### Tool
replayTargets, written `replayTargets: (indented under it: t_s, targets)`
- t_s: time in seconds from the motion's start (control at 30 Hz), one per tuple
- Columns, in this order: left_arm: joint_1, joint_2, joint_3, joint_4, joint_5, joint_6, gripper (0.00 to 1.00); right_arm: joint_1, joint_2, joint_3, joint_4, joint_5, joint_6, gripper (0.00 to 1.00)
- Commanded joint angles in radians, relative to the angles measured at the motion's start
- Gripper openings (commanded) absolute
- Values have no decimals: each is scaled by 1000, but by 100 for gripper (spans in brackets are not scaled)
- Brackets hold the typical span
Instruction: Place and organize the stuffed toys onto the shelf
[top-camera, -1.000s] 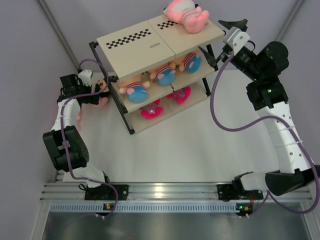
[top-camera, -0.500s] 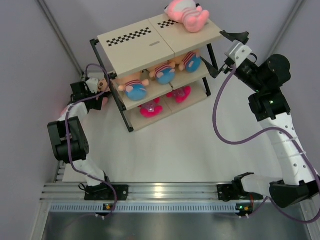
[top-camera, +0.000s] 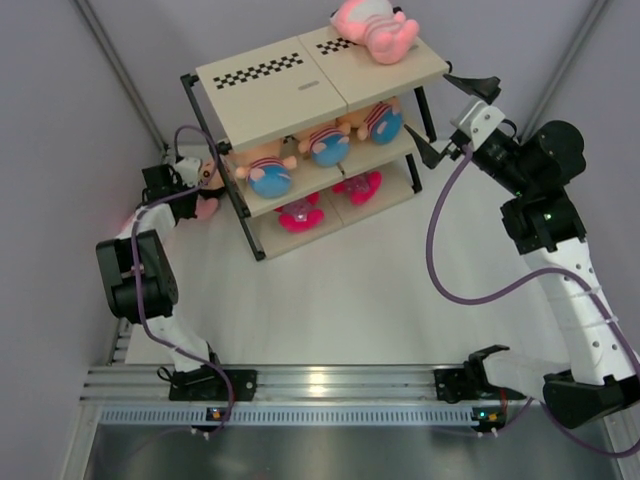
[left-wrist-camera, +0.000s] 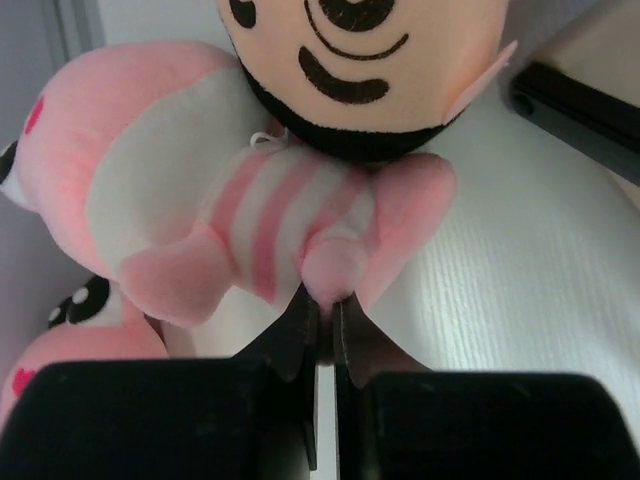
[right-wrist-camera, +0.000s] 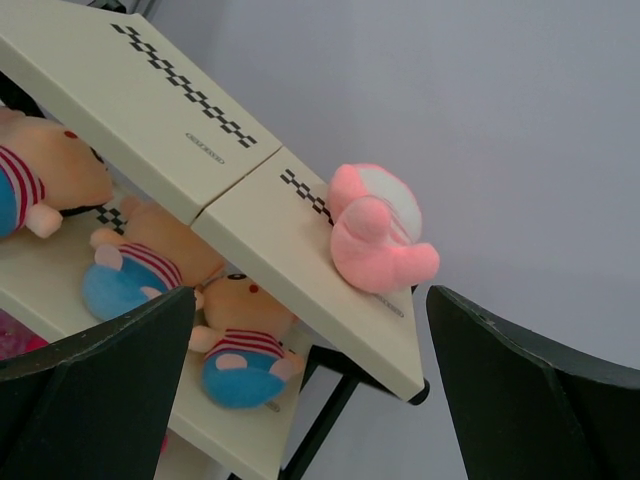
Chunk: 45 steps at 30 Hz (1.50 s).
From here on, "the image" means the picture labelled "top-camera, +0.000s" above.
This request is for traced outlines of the pink striped plush toy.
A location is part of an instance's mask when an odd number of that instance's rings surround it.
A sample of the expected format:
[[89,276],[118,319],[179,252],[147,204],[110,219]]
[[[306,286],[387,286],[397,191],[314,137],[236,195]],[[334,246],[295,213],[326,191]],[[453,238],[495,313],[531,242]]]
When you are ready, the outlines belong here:
[[330,24],[344,39],[364,46],[383,65],[401,61],[420,32],[419,23],[387,0],[348,0],[330,16]]
[[205,221],[211,218],[218,210],[220,199],[225,193],[224,188],[200,191],[196,202],[196,219]]

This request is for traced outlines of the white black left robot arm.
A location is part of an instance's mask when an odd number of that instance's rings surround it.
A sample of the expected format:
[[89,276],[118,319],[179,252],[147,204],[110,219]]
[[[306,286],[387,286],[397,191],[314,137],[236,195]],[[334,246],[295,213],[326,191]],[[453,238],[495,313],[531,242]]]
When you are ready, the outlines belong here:
[[209,343],[178,315],[179,287],[164,240],[181,220],[205,220],[218,208],[201,192],[217,176],[213,159],[186,157],[175,164],[142,170],[141,202],[120,233],[96,245],[96,257],[112,314],[139,325],[170,355],[174,371],[158,374],[175,395],[194,390],[204,399],[219,397],[225,374]]

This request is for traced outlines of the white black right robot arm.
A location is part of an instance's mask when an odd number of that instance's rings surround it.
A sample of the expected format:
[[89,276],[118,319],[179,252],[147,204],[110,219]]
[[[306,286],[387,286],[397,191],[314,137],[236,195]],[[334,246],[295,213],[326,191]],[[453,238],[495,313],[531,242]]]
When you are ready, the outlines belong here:
[[505,114],[494,102],[496,77],[452,77],[470,97],[454,120],[447,145],[419,142],[423,163],[455,161],[455,173],[475,165],[510,194],[501,209],[508,237],[527,274],[475,305],[503,298],[537,281],[557,321],[568,359],[560,363],[494,345],[465,362],[468,388],[480,397],[506,389],[539,401],[552,420],[572,430],[626,410],[639,401],[639,356],[622,333],[598,283],[582,219],[567,185],[586,168],[584,139],[572,124],[545,123],[528,139],[506,133]]

